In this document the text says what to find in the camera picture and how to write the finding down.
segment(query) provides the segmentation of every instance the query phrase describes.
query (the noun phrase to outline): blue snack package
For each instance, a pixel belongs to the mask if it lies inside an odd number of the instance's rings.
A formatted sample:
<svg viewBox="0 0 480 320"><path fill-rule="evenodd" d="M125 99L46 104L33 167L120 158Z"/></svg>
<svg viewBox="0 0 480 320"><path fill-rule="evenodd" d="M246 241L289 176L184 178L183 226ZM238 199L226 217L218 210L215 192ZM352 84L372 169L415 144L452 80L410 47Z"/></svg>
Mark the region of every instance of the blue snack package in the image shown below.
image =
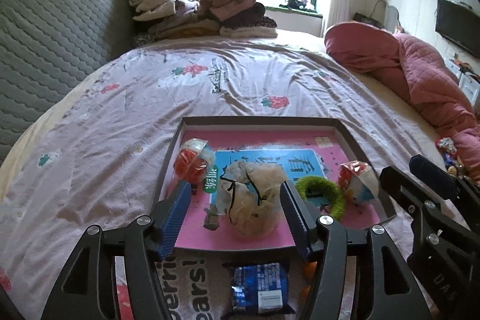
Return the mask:
<svg viewBox="0 0 480 320"><path fill-rule="evenodd" d="M232 310L221 320L240 314L271 316L295 313L288 304L288 261L243 265L226 263L223 267L232 276Z"/></svg>

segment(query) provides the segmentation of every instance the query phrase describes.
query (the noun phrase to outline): green fuzzy ring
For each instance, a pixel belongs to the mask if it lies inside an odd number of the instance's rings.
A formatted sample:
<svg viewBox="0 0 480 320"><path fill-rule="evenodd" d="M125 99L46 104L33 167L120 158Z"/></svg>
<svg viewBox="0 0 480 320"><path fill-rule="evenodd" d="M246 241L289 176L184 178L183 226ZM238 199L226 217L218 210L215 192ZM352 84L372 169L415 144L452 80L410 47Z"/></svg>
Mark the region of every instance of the green fuzzy ring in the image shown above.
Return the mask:
<svg viewBox="0 0 480 320"><path fill-rule="evenodd" d="M318 193L323 194L332 202L330 216L336 220L339 220L343 216L345 212L345 199L340 193L340 189L336 183L321 176L308 175L295 182L295 187L303 199L308 199L309 196L315 197Z"/></svg>

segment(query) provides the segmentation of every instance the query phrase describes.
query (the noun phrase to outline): pink quilt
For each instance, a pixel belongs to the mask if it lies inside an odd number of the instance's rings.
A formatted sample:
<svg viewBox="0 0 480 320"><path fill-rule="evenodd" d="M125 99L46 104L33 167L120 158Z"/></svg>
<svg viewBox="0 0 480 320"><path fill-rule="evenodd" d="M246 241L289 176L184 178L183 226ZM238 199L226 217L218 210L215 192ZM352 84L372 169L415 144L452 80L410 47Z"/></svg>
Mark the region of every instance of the pink quilt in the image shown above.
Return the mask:
<svg viewBox="0 0 480 320"><path fill-rule="evenodd" d="M358 73L368 73L393 90L435 127L451 137L470 177L480 181L480 126L440 53L409 34L391 34L358 22L333 26L327 53Z"/></svg>

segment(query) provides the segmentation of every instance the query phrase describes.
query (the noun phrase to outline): screw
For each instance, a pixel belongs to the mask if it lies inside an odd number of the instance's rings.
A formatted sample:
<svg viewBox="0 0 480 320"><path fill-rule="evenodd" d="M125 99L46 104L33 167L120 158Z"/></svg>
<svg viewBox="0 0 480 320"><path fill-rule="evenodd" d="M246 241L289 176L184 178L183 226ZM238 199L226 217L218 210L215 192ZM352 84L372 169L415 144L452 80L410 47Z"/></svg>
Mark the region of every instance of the screw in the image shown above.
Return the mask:
<svg viewBox="0 0 480 320"><path fill-rule="evenodd" d="M149 224L150 221L152 221L152 219L149 216L140 216L137 219L137 224L140 225L140 226L145 226L145 225Z"/></svg>
<svg viewBox="0 0 480 320"><path fill-rule="evenodd" d="M385 233L385 228L382 226L376 225L371 228L374 234L383 235Z"/></svg>
<svg viewBox="0 0 480 320"><path fill-rule="evenodd" d="M429 209L435 209L436 208L435 204L433 202L431 202L430 200L425 201L425 205Z"/></svg>
<svg viewBox="0 0 480 320"><path fill-rule="evenodd" d="M324 226L329 226L330 224L333 224L333 217L331 216L320 216L318 218L318 221L320 221L321 224Z"/></svg>
<svg viewBox="0 0 480 320"><path fill-rule="evenodd" d="M429 234L427 236L427 240L431 242L434 246L436 246L438 243L440 243L440 239L436 234Z"/></svg>
<svg viewBox="0 0 480 320"><path fill-rule="evenodd" d="M87 228L87 233L89 235L96 235L98 232L100 232L100 228L98 226L89 226Z"/></svg>

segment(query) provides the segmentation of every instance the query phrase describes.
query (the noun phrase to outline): gray quilted headboard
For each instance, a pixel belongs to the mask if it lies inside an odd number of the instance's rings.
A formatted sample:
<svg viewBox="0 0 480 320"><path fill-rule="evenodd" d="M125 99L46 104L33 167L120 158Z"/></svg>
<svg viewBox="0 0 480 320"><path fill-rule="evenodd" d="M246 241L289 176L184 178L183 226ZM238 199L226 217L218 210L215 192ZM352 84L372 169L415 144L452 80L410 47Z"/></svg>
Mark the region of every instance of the gray quilted headboard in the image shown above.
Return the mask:
<svg viewBox="0 0 480 320"><path fill-rule="evenodd" d="M0 164L85 77L133 48L128 0L0 0Z"/></svg>

